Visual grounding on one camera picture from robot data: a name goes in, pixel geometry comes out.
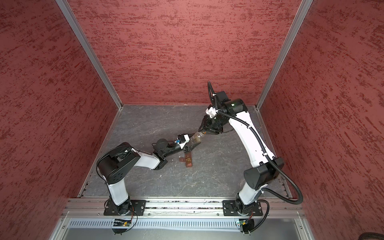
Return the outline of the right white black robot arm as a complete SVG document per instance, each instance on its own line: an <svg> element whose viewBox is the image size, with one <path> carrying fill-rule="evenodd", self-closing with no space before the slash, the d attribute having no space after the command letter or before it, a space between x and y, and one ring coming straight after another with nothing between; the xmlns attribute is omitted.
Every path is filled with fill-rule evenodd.
<svg viewBox="0 0 384 240"><path fill-rule="evenodd" d="M231 101L224 91L215 93L209 88L211 104L199 128L200 132L218 135L224 132L224 125L230 124L238 134L250 159L252 168L244 171L246 183L237 194L235 209L247 215L263 193L262 188L277 178L279 172L268 163L266 157L275 158L255 130L248 108L241 99Z"/></svg>

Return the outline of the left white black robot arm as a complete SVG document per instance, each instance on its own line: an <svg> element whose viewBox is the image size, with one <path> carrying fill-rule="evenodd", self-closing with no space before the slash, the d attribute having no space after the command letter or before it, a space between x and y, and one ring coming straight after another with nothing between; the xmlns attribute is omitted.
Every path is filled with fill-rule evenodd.
<svg viewBox="0 0 384 240"><path fill-rule="evenodd" d="M105 216L141 216L137 201L131 201L125 185L125 177L134 167L160 170L167 157L179 152L186 155L201 143L198 135L179 135L175 141L159 139L153 144L154 151L146 153L124 142L105 153L96 163L96 172L108 187L109 199L105 202Z"/></svg>

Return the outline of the amber glass pill jar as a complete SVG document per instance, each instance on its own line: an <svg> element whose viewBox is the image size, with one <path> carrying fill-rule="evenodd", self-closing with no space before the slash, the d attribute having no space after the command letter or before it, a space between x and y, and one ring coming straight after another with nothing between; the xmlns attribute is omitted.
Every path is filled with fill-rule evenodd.
<svg viewBox="0 0 384 240"><path fill-rule="evenodd" d="M200 143L204 136L206 135L206 132L196 132L192 137L191 141L193 143Z"/></svg>

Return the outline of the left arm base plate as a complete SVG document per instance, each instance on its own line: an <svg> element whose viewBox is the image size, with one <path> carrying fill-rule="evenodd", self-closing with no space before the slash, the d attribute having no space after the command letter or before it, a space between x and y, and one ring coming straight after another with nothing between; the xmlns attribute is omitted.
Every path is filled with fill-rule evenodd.
<svg viewBox="0 0 384 240"><path fill-rule="evenodd" d="M142 216L146 207L145 200L126 200L121 205L116 205L111 199L105 202L104 216Z"/></svg>

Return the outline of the brown pill organizer strip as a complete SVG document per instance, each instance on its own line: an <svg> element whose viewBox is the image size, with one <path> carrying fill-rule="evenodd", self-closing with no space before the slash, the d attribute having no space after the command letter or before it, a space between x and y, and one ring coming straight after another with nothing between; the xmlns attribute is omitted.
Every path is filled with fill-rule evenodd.
<svg viewBox="0 0 384 240"><path fill-rule="evenodd" d="M184 157L179 157L179 162L185 163L186 168L191 168L193 166L192 153L187 152Z"/></svg>

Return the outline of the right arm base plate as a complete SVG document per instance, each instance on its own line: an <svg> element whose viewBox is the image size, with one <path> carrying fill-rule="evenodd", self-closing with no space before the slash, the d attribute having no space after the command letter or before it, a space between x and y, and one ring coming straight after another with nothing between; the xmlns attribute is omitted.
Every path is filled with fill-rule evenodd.
<svg viewBox="0 0 384 240"><path fill-rule="evenodd" d="M224 216L243 216L250 217L256 216L261 217L263 210L260 203L253 202L249 205L244 205L241 200L224 200L223 213Z"/></svg>

